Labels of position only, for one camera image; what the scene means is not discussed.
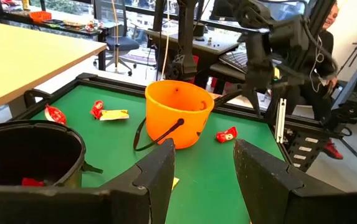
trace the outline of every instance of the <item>black bucket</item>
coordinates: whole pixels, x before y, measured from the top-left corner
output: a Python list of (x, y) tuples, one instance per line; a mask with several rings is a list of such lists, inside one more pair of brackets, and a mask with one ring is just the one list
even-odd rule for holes
[(23, 178), (49, 186), (81, 187), (85, 144), (74, 130), (50, 121), (0, 124), (0, 185)]

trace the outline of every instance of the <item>white wall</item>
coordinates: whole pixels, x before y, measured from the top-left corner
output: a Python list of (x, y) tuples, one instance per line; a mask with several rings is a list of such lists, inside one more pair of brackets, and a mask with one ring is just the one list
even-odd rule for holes
[[(340, 8), (336, 22), (328, 29), (335, 37), (333, 57), (341, 67), (355, 48), (357, 42), (357, 0), (338, 0)], [(351, 68), (347, 66), (339, 79), (348, 81), (357, 69), (357, 60)]]

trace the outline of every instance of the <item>orange basket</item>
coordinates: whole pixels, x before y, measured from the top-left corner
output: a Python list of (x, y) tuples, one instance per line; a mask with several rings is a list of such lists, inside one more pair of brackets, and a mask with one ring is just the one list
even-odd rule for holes
[(30, 12), (30, 18), (34, 22), (42, 22), (52, 19), (51, 13), (45, 11)]

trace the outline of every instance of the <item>keyboard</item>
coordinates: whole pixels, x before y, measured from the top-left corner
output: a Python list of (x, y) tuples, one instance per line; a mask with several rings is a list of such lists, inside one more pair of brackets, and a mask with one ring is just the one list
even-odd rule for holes
[[(220, 61), (224, 64), (231, 66), (239, 70), (240, 72), (246, 73), (247, 72), (247, 54), (246, 52), (241, 51), (234, 51), (234, 52), (227, 52), (224, 55), (220, 56)], [(274, 66), (280, 64), (281, 61), (272, 59), (272, 64)]]

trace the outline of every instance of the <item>green table surface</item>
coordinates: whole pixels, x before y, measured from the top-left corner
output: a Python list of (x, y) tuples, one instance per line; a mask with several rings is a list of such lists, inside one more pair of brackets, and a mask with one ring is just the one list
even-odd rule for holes
[[(128, 110), (130, 118), (95, 120), (90, 110), (96, 100), (102, 100), (106, 110)], [(135, 131), (145, 117), (144, 98), (79, 85), (52, 106), (62, 110), (67, 126), (83, 137), (87, 147), (85, 160), (103, 169), (103, 174), (84, 173), (83, 187), (104, 184), (152, 150), (134, 153), (132, 148)], [(44, 112), (32, 119), (45, 119)], [(214, 139), (218, 131), (232, 126), (237, 128), (238, 138), (283, 160), (266, 124), (211, 113), (199, 141), (193, 147), (176, 151), (175, 177), (180, 181), (171, 194), (167, 224), (249, 222), (236, 179), (233, 141), (221, 144)], [(139, 146), (151, 141), (146, 130), (143, 133)]]

